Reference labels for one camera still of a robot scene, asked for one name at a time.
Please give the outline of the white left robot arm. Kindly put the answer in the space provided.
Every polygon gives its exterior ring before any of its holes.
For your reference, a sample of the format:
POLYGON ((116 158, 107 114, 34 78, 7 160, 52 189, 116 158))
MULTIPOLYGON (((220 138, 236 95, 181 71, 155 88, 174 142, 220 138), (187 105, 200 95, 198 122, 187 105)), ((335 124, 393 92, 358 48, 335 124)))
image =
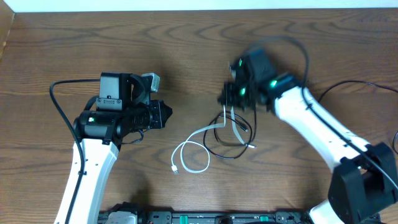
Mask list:
POLYGON ((145 129, 162 129, 172 115, 162 100, 139 103, 124 110, 92 110, 101 102, 90 99, 83 112, 70 124, 73 158, 56 223, 96 223, 106 183, 124 137, 145 129))

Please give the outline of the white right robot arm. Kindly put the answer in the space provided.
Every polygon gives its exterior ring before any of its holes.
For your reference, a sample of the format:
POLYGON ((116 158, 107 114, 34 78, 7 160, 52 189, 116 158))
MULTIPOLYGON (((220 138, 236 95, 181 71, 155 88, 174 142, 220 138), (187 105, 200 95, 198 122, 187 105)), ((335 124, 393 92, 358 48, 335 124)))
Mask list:
POLYGON ((233 108, 267 106, 319 153, 332 173, 328 198, 308 211, 312 223, 363 223, 397 203, 392 149, 357 136, 293 75, 231 68, 218 101, 233 108))

